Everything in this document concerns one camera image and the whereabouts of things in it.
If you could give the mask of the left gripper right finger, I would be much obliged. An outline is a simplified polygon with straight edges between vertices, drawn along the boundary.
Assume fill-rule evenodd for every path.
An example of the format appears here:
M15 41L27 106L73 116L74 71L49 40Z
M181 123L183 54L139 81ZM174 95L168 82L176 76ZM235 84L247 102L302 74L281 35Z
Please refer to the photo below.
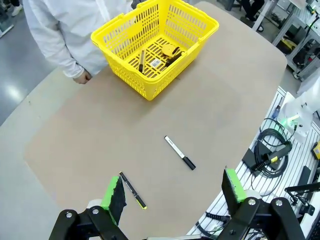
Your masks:
M230 220L218 235L219 240L243 240L249 230L261 231L268 240L304 240L305 236L291 203L285 197L271 202L247 196L237 173L223 171L221 189Z

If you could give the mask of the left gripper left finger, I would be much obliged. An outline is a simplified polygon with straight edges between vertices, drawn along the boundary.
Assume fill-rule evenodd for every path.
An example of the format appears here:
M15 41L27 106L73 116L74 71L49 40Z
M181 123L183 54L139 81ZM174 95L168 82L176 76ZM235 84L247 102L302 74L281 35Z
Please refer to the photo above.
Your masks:
M53 226L50 240L126 240L119 228L126 196L121 177L114 176L99 205L78 213L73 209L62 210Z

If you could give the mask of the person's right hand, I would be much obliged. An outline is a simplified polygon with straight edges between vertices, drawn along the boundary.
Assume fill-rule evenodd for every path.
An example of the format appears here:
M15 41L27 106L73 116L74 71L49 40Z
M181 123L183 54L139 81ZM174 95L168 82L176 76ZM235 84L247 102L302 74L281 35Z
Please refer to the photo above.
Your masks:
M80 74L78 77L73 78L73 80L77 83L77 84L86 84L90 79L92 78L92 75L87 72L86 70L83 71L82 74Z

